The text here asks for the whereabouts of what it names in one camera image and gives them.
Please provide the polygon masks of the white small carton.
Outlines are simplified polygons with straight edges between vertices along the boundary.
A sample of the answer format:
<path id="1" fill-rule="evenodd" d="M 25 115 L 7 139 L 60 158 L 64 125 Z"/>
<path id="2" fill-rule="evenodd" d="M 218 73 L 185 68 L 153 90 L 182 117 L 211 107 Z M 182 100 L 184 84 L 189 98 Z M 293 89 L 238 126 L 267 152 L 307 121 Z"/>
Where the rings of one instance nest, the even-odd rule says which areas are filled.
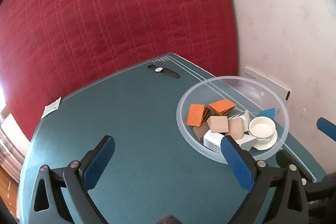
<path id="1" fill-rule="evenodd" d="M 208 130 L 203 136 L 203 145 L 211 151 L 221 154 L 221 142 L 223 138 L 223 134 Z"/>

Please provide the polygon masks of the white ceramic cup holder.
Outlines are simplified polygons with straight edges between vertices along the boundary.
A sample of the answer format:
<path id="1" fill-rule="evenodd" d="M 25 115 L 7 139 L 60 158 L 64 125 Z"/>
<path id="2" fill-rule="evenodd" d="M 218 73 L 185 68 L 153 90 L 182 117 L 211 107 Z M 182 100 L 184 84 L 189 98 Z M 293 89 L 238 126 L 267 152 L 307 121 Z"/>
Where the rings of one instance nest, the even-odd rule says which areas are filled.
<path id="1" fill-rule="evenodd" d="M 278 137 L 275 122 L 268 117 L 252 119 L 249 123 L 248 133 L 256 138 L 252 147 L 259 151 L 273 147 Z"/>

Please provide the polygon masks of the light wooden cube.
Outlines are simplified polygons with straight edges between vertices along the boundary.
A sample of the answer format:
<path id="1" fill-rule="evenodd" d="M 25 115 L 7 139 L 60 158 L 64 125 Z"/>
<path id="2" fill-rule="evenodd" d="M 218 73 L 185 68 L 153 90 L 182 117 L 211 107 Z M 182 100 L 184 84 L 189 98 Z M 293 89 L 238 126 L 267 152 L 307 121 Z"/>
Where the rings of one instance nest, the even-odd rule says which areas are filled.
<path id="1" fill-rule="evenodd" d="M 207 124 L 212 133 L 228 133 L 228 118 L 226 116 L 210 116 Z"/>

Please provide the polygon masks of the orange wedge block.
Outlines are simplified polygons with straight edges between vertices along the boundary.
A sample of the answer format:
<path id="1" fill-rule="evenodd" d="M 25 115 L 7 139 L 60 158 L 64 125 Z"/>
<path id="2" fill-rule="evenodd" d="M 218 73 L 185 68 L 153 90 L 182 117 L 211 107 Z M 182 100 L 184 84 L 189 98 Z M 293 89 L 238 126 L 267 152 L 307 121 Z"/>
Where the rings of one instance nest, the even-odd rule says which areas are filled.
<path id="1" fill-rule="evenodd" d="M 210 116 L 211 110 L 202 104 L 191 104 L 186 124 L 193 127 L 200 127 Z"/>
<path id="2" fill-rule="evenodd" d="M 223 99 L 209 104 L 211 110 L 220 116 L 228 115 L 236 105 L 228 99 Z"/>

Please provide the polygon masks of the clear plastic bowl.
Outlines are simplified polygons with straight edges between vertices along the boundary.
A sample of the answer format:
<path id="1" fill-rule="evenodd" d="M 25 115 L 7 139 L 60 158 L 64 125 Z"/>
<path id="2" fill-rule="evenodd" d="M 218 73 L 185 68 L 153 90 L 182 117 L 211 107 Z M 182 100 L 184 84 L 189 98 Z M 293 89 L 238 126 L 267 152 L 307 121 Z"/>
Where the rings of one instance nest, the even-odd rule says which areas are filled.
<path id="1" fill-rule="evenodd" d="M 225 164 L 222 131 L 240 134 L 238 145 L 256 160 L 266 160 L 281 149 L 289 131 L 288 111 L 267 86 L 243 77 L 214 77 L 189 88 L 179 101 L 178 128 L 201 155 Z"/>

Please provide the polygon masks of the blue card in bowl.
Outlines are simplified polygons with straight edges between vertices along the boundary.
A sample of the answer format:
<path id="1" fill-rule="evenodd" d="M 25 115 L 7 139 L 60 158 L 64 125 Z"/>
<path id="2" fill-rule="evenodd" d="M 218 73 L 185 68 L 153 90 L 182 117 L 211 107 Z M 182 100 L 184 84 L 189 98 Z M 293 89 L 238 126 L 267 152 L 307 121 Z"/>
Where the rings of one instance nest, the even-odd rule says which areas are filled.
<path id="1" fill-rule="evenodd" d="M 270 118 L 270 119 L 274 119 L 275 115 L 276 115 L 275 108 L 262 110 L 258 114 L 259 117 L 267 117 L 267 118 Z"/>

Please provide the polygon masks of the green cutting mat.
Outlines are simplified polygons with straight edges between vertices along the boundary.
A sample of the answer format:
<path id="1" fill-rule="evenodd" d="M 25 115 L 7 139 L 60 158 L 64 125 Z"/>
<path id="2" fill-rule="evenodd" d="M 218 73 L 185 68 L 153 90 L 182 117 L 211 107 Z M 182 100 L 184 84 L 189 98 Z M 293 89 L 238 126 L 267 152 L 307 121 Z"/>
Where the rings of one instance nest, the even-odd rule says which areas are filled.
<path id="1" fill-rule="evenodd" d="M 156 73 L 149 64 L 177 73 Z M 26 153 L 19 187 L 21 223 L 29 223 L 34 182 L 42 165 L 62 168 L 80 160 L 106 135 L 115 152 L 94 189 L 93 202 L 109 223 L 156 223 L 173 215 L 183 223 L 227 223 L 247 195 L 224 158 L 197 141 L 186 125 L 192 103 L 229 99 L 252 117 L 274 108 L 278 138 L 257 159 L 276 165 L 288 151 L 319 181 L 325 171 L 288 133 L 286 105 L 251 79 L 215 80 L 173 53 L 134 65 L 63 97 L 40 121 Z"/>

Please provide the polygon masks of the white paper label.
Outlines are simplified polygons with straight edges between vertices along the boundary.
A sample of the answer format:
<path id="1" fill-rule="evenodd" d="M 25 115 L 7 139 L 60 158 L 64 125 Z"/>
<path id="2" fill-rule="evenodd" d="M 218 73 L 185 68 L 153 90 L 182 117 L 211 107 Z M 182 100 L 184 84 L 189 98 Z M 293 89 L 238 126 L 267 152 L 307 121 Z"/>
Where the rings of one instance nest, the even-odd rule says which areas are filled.
<path id="1" fill-rule="evenodd" d="M 51 114 L 52 112 L 58 110 L 61 100 L 62 100 L 62 98 L 59 97 L 56 101 L 54 101 L 51 104 L 45 106 L 45 109 L 43 111 L 41 119 L 43 119 L 47 115 Z"/>

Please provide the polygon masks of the black wristwatch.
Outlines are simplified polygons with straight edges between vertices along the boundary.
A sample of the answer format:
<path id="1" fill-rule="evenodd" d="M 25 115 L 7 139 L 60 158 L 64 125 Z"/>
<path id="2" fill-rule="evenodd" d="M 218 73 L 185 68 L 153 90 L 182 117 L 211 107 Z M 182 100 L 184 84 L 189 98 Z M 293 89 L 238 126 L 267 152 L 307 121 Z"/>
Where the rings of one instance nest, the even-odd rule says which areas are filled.
<path id="1" fill-rule="evenodd" d="M 156 73 L 168 73 L 177 79 L 181 78 L 181 76 L 178 73 L 176 73 L 175 71 L 172 71 L 169 68 L 156 67 L 154 64 L 148 65 L 147 68 L 153 69 Z"/>

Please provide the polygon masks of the red quilted bedspread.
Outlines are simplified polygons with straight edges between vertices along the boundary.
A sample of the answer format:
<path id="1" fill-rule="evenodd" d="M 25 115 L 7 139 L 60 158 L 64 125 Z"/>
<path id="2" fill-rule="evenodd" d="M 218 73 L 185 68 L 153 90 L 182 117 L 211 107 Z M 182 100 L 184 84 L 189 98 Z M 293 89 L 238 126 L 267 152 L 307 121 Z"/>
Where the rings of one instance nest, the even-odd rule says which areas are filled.
<path id="1" fill-rule="evenodd" d="M 237 75 L 232 0 L 1 3 L 1 88 L 28 139 L 46 105 L 168 52 L 214 75 Z"/>

